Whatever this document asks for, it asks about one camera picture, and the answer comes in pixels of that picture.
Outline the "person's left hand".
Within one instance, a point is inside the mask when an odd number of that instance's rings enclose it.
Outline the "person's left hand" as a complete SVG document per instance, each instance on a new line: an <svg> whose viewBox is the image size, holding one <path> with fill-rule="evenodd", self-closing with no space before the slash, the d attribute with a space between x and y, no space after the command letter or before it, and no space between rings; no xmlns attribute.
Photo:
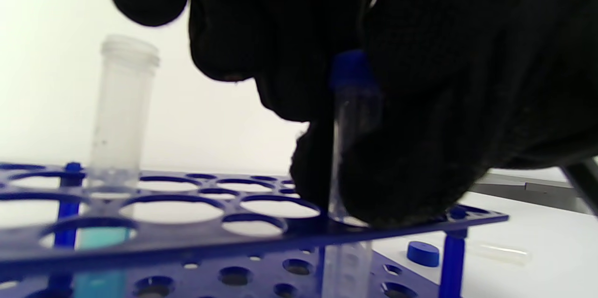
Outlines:
<svg viewBox="0 0 598 298"><path fill-rule="evenodd" d="M190 7L190 54L211 79L254 79L265 108L308 122L290 175L326 206L334 55L363 49L382 121L342 157L340 194L374 227L442 213L487 170L597 155L597 0L113 0L162 26Z"/></svg>

